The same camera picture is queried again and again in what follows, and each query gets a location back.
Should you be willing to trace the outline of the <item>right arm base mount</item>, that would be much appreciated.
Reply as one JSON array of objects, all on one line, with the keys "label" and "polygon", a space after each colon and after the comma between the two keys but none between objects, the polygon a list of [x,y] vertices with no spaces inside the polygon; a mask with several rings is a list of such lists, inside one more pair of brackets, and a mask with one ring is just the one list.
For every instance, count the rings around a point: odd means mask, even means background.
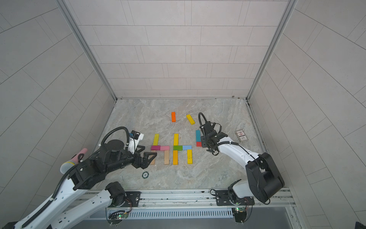
[{"label": "right arm base mount", "polygon": [[253,197],[237,198],[232,191],[211,189],[210,194],[214,196],[217,206],[244,206],[255,205]]}]

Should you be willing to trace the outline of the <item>green block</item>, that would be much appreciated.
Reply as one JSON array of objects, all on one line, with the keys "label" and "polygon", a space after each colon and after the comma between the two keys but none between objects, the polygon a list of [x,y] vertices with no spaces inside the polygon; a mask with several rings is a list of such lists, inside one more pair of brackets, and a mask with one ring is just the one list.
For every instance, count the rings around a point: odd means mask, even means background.
[{"label": "green block", "polygon": [[173,150],[174,151],[182,151],[183,150],[183,146],[173,146]]}]

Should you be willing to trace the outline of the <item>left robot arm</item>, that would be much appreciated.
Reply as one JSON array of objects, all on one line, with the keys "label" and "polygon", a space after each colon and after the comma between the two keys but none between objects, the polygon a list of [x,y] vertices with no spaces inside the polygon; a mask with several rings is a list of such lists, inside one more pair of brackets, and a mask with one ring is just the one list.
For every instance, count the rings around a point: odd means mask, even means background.
[{"label": "left robot arm", "polygon": [[116,170],[132,165],[146,169],[156,158],[156,152],[146,152],[138,143],[143,135],[117,127],[108,132],[100,147],[87,159],[69,168],[58,182],[53,194],[36,210],[17,222],[8,222],[5,229],[69,229],[99,209],[110,205],[122,206],[132,201],[122,185],[116,181],[84,203],[67,209],[78,197],[85,194],[106,176]]}]

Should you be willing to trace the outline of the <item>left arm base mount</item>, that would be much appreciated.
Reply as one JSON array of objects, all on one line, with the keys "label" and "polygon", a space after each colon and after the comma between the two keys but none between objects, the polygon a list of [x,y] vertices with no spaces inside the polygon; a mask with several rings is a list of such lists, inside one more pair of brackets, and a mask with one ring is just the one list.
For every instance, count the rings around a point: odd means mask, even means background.
[{"label": "left arm base mount", "polygon": [[128,191],[124,194],[118,194],[112,201],[112,206],[120,208],[137,207],[140,201],[141,192]]}]

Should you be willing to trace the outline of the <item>yellow block short vertical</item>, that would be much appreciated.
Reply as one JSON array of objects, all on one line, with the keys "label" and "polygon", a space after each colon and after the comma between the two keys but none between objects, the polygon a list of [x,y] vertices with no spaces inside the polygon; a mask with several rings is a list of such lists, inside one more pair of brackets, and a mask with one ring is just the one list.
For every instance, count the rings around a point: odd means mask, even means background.
[{"label": "yellow block short vertical", "polygon": [[193,164],[193,153],[191,149],[187,150],[187,164]]}]

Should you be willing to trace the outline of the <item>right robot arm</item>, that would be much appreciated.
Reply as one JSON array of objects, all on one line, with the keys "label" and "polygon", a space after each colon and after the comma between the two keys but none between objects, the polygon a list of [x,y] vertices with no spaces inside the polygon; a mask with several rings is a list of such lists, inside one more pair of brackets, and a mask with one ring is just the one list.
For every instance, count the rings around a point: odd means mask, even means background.
[{"label": "right robot arm", "polygon": [[200,126],[203,148],[216,155],[225,154],[246,170],[247,179],[238,180],[228,187],[228,198],[233,204],[241,204],[247,197],[255,197],[267,203],[285,182],[268,153],[258,154],[234,142],[227,134],[214,129],[215,123],[207,121]]}]

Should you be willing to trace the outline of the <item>pink block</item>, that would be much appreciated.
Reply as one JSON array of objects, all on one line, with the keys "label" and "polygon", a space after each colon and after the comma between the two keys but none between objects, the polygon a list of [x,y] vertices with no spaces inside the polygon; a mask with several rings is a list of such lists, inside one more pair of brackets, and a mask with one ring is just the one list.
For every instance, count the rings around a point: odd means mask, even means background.
[{"label": "pink block", "polygon": [[161,146],[160,147],[160,151],[167,151],[167,150],[170,150],[169,146]]}]

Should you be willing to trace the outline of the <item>teal block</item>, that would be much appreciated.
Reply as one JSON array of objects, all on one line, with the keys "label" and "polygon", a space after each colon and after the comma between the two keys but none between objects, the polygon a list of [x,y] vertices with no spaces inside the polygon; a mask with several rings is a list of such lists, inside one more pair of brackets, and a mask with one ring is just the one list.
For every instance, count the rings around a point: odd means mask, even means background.
[{"label": "teal block", "polygon": [[196,142],[201,142],[201,131],[196,130],[195,134],[196,134]]}]

